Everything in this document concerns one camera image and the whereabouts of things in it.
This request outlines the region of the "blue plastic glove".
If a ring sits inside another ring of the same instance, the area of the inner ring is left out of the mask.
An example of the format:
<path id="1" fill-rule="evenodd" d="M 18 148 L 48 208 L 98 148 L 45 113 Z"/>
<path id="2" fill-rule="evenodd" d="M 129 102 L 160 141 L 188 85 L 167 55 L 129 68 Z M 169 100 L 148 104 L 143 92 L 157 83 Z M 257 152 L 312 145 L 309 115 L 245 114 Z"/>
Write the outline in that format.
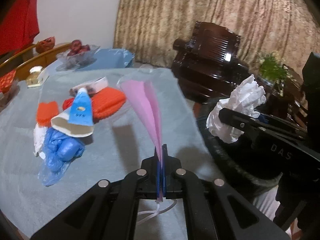
<path id="1" fill-rule="evenodd" d="M 48 128 L 42 152 L 44 160 L 38 178 L 43 186 L 56 184 L 64 175 L 70 164 L 80 158 L 85 151 L 85 144 L 79 139 Z"/>

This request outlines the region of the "pink plastic bag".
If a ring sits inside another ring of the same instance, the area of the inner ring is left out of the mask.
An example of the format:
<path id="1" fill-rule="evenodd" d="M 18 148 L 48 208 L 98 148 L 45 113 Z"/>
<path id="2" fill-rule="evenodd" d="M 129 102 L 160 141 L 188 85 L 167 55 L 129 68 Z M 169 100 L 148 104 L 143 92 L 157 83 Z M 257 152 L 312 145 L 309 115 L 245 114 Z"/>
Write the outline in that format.
<path id="1" fill-rule="evenodd" d="M 146 128 L 156 152 L 156 203 L 157 209 L 140 211 L 137 215 L 146 215 L 136 224 L 141 225 L 146 221 L 171 210 L 177 200 L 173 200 L 172 204 L 161 210 L 161 203 L 166 196 L 167 179 L 165 174 L 165 160 L 162 150 L 162 123 L 161 111 L 159 103 L 150 81 L 127 80 L 121 83 L 121 90 L 125 93 L 127 100 L 131 104 L 136 115 Z"/>

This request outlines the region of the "white paper cup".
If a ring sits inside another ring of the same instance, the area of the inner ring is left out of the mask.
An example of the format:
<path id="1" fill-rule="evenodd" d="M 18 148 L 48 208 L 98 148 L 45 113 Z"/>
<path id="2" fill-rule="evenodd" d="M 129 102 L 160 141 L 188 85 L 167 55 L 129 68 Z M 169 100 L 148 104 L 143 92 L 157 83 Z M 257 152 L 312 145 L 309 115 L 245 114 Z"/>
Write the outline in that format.
<path id="1" fill-rule="evenodd" d="M 94 126 L 83 126 L 68 123 L 71 108 L 65 109 L 62 113 L 51 119 L 51 126 L 55 130 L 64 133 L 69 137 L 84 138 L 93 134 Z"/>

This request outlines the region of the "blue toothpaste tube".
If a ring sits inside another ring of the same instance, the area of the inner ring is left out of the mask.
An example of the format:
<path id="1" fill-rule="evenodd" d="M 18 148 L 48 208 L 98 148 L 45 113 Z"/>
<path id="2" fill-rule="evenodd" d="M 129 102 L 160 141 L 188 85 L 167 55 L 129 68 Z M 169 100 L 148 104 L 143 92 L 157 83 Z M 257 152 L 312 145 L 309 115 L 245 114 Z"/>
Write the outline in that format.
<path id="1" fill-rule="evenodd" d="M 92 102 L 87 89 L 80 88 L 69 112 L 69 124 L 93 126 Z"/>

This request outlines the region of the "small white tissue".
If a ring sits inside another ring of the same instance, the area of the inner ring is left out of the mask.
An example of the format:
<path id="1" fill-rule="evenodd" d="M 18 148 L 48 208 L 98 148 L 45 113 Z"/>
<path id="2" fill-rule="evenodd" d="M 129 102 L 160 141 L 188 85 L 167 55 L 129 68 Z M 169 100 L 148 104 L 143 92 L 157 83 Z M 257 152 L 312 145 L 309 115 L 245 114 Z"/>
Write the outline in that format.
<path id="1" fill-rule="evenodd" d="M 48 127 L 40 126 L 38 123 L 34 128 L 34 155 L 36 157 L 40 157 L 42 160 L 46 158 L 45 153 L 42 150 L 42 146 L 44 144 L 44 139 L 46 137 Z"/>

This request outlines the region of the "orange foam net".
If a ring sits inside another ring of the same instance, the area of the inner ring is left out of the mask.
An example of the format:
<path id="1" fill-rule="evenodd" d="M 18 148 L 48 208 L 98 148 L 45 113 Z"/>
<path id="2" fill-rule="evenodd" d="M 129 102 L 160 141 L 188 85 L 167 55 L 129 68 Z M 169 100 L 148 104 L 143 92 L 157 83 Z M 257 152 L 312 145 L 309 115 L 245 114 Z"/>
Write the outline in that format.
<path id="1" fill-rule="evenodd" d="M 51 119 L 60 113 L 56 101 L 41 102 L 37 108 L 36 122 L 39 126 L 50 127 Z"/>
<path id="2" fill-rule="evenodd" d="M 107 118 L 116 113 L 126 102 L 126 96 L 123 92 L 112 87 L 106 87 L 97 94 L 89 95 L 92 102 L 93 121 Z M 63 109 L 71 107 L 73 99 L 65 100 Z"/>

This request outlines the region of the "green potted plant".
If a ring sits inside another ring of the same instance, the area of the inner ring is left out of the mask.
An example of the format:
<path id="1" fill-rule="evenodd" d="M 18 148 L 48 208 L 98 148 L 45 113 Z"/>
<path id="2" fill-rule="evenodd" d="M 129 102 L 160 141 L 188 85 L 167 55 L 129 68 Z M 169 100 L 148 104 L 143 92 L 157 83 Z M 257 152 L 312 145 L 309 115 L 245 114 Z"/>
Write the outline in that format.
<path id="1" fill-rule="evenodd" d="M 266 96 L 274 94 L 284 96 L 285 81 L 291 77 L 289 69 L 277 51 L 261 51 L 258 54 L 258 77 L 257 83 L 263 86 Z"/>

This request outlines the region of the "white toothpaste box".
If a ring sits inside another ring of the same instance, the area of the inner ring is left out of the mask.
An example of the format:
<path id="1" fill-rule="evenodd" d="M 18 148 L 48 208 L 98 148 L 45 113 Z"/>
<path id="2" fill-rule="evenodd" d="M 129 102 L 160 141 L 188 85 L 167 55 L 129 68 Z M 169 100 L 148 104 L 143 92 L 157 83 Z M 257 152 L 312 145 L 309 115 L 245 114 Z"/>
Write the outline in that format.
<path id="1" fill-rule="evenodd" d="M 72 87 L 69 90 L 69 94 L 71 96 L 76 96 L 77 92 L 80 88 L 85 88 L 88 92 L 88 95 L 94 95 L 97 94 L 102 89 L 106 88 L 108 86 L 108 80 L 106 77 L 101 77 L 96 80 L 87 81 L 84 83 L 81 83 L 77 86 Z"/>

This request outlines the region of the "blue plastic bag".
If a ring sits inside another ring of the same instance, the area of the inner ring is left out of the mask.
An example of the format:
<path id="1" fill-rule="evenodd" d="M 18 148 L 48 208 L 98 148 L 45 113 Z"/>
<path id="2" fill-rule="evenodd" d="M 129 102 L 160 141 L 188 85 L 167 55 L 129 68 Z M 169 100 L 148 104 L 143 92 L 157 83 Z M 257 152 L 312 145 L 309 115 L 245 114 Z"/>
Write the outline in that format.
<path id="1" fill-rule="evenodd" d="M 89 65 L 79 70 L 122 69 L 132 67 L 135 55 L 126 49 L 101 49 L 98 50 Z"/>

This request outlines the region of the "gold tissue box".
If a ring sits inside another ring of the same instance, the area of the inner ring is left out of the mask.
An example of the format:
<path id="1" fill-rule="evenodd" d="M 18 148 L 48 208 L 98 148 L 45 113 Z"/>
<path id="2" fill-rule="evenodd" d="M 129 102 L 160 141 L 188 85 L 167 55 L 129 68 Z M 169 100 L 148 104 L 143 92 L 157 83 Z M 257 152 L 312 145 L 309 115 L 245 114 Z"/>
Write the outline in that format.
<path id="1" fill-rule="evenodd" d="M 35 66 L 29 70 L 29 76 L 26 78 L 28 88 L 35 88 L 42 86 L 48 79 L 49 74 L 46 68 L 42 66 Z"/>

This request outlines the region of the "glass fruit bowl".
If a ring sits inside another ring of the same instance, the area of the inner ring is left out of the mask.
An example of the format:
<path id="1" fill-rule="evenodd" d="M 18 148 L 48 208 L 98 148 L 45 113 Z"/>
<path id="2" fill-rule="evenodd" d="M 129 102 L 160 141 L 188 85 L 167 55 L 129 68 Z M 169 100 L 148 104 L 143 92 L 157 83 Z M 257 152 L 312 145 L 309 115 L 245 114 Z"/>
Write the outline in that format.
<path id="1" fill-rule="evenodd" d="M 95 54 L 100 49 L 99 46 L 89 45 L 90 50 L 86 52 L 80 52 L 73 56 L 68 56 L 67 54 L 71 50 L 67 50 L 62 53 L 58 53 L 56 58 L 62 62 L 62 65 L 66 68 L 76 68 L 81 66 L 86 66 L 95 61 Z"/>

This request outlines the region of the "red apples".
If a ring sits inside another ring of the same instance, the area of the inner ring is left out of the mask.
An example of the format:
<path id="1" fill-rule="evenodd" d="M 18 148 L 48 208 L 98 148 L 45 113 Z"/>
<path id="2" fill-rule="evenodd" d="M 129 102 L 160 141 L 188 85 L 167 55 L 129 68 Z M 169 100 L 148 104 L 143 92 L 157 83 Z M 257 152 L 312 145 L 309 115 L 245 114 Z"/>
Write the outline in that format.
<path id="1" fill-rule="evenodd" d="M 74 40 L 71 43 L 71 51 L 67 54 L 68 56 L 74 56 L 80 53 L 84 53 L 87 51 L 90 51 L 90 46 L 87 45 L 83 45 L 82 42 L 80 40 Z"/>

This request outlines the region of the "red snack packet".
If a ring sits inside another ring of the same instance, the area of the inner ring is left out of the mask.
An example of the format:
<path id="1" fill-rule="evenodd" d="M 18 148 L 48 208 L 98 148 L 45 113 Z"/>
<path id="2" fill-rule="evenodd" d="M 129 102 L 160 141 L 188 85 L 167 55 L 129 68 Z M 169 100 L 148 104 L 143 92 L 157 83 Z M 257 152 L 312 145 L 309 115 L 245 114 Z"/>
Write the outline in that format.
<path id="1" fill-rule="evenodd" d="M 12 83 L 14 81 L 15 75 L 16 75 L 16 70 L 12 70 L 0 78 L 1 93 L 5 94 L 10 90 Z"/>

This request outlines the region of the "red ornament on sideboard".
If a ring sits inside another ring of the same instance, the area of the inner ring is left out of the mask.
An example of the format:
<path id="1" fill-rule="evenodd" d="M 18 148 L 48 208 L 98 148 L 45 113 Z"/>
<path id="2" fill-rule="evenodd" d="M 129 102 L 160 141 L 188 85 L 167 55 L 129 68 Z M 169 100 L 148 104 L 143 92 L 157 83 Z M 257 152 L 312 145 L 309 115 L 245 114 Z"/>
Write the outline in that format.
<path id="1" fill-rule="evenodd" d="M 55 46 L 55 37 L 49 37 L 45 40 L 39 41 L 36 44 L 35 50 L 38 54 L 42 54 L 46 51 L 53 49 Z"/>

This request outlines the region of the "red cloth cover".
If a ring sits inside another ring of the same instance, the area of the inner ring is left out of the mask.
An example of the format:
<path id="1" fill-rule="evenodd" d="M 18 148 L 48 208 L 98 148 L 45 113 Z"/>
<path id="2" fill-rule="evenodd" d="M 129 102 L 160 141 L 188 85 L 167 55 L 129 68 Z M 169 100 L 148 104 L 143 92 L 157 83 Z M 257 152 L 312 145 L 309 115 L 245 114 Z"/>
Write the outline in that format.
<path id="1" fill-rule="evenodd" d="M 1 54 L 24 49 L 39 33 L 37 0 L 16 0 L 1 22 Z"/>

